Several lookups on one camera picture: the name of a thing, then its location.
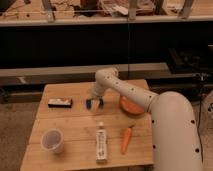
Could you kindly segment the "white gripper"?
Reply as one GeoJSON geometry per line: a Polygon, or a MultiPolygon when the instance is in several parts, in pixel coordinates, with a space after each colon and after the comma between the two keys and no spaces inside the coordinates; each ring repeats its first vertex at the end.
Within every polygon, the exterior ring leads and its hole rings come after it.
{"type": "Polygon", "coordinates": [[[95,93],[92,89],[89,89],[88,92],[89,92],[89,95],[90,95],[91,98],[86,100],[87,108],[91,108],[92,99],[95,99],[95,100],[99,99],[99,106],[100,107],[104,106],[104,100],[103,100],[102,96],[100,96],[97,93],[95,93]]]}

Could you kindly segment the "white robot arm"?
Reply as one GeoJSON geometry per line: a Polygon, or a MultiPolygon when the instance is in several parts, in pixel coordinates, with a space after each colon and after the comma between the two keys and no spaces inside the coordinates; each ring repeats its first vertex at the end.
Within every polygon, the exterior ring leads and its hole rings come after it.
{"type": "Polygon", "coordinates": [[[201,143],[189,100],[175,91],[157,94],[118,75],[116,68],[97,70],[90,94],[97,99],[110,88],[151,114],[153,171],[203,171],[201,143]]]}

